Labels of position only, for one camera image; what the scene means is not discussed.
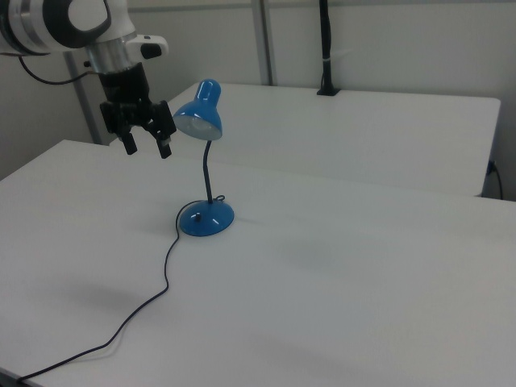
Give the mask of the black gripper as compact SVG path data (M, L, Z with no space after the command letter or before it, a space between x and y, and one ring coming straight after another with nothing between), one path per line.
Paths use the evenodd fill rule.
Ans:
M99 75L106 100L100 105L106 128L116 134L130 156L137 152L133 126L149 131L156 140L162 159L172 155L171 135L176 132L168 103L152 102L150 88L142 64L118 73Z

